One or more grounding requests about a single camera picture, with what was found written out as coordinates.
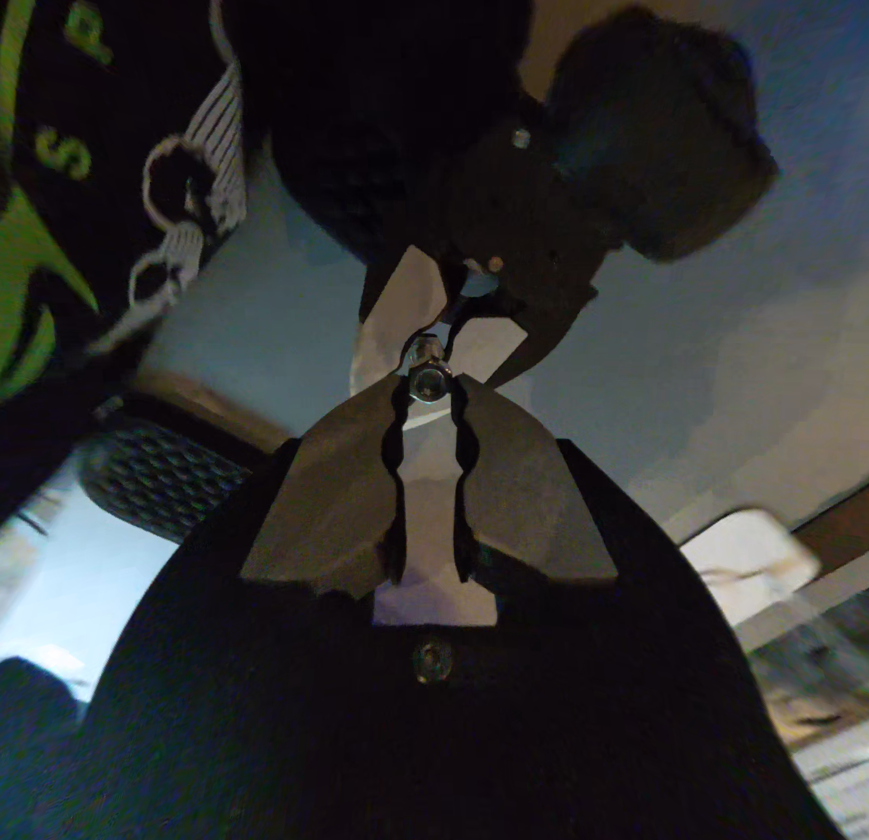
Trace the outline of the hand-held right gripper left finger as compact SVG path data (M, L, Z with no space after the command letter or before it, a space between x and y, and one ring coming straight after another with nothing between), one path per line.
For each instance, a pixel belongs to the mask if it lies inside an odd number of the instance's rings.
M257 584L364 598L407 563L403 461L407 378L387 375L301 439L241 569Z

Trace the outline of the person's black printed shirt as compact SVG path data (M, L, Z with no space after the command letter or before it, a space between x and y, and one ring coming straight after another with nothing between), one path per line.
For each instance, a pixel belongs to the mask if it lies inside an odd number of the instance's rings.
M233 0L2 0L2 403L174 307L246 216Z

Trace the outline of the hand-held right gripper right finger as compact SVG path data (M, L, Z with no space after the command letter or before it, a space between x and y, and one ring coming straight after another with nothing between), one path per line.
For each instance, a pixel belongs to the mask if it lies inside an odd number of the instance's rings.
M467 374L453 381L452 419L460 579L614 584L617 567L549 430Z

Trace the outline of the person's left forearm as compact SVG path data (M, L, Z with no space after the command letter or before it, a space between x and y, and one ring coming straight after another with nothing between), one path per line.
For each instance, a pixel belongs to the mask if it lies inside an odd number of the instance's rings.
M288 194L366 266L384 218L520 96L533 0L226 0L250 132Z

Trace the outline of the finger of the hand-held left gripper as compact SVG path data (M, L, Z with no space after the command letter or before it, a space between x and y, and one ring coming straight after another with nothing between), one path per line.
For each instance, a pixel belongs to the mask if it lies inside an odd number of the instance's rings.
M436 260L416 246L407 247L358 327L349 375L350 396L397 372L417 336L438 321L448 302Z
M449 327L445 352L453 378L469 376L489 382L526 341L527 332L508 317L470 317Z

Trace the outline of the white document stand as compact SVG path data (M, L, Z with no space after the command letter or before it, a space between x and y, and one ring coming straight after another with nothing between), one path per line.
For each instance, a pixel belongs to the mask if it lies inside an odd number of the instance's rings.
M820 560L765 509L737 509L680 550L735 627L808 585Z

